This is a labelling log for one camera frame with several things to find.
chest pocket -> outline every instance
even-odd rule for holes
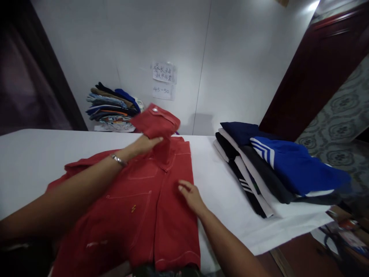
[[[132,161],[130,169],[128,170],[129,180],[140,180],[153,178],[158,172],[158,166],[152,158],[138,159]]]
[[[151,191],[101,199],[89,218],[86,254],[96,260],[116,253],[126,260],[141,233],[150,197]]]

stack of folded clothes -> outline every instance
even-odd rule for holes
[[[341,198],[335,189],[351,181],[348,173],[322,163],[294,142],[279,140],[242,122],[224,122],[214,145],[262,218],[327,211]]]
[[[130,120],[144,110],[143,103],[139,99],[119,88],[112,91],[101,82],[96,88],[91,89],[87,101],[92,103],[86,111],[90,120],[100,122],[99,130],[105,131],[133,132],[135,127]]]

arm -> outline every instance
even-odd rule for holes
[[[163,138],[141,136],[115,155],[128,162],[152,149]],[[122,166],[111,157],[74,175],[27,206],[0,221],[0,241],[56,236],[70,228],[110,186]]]
[[[258,259],[205,206],[196,186],[180,180],[178,189],[204,226],[206,235],[225,276],[268,277]]]

white wall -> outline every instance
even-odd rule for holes
[[[167,109],[194,135],[213,135],[222,121],[261,122],[313,2],[32,0],[90,130],[85,99],[101,81]],[[177,66],[175,101],[152,97],[154,60]]]
[[[260,124],[309,25],[314,0],[212,0],[193,133]]]

clothing pile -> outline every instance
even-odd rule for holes
[[[193,183],[189,142],[171,137],[180,121],[151,104],[131,122],[150,139],[163,141],[130,160],[61,239],[52,277],[100,276],[126,260],[133,270],[141,265],[157,271],[200,269],[197,217],[178,190],[179,179]],[[47,191],[115,151],[66,165],[66,174]]]
[[[96,88],[91,89],[87,101],[92,103],[86,111],[90,120],[101,123],[95,126],[95,130],[98,131],[133,132],[135,127],[130,120],[144,110],[141,100],[130,96],[120,88],[112,91],[101,82]]]
[[[335,189],[349,184],[348,173],[311,157],[294,142],[279,140],[242,122],[223,122],[214,145],[262,218],[327,211],[341,198]]]

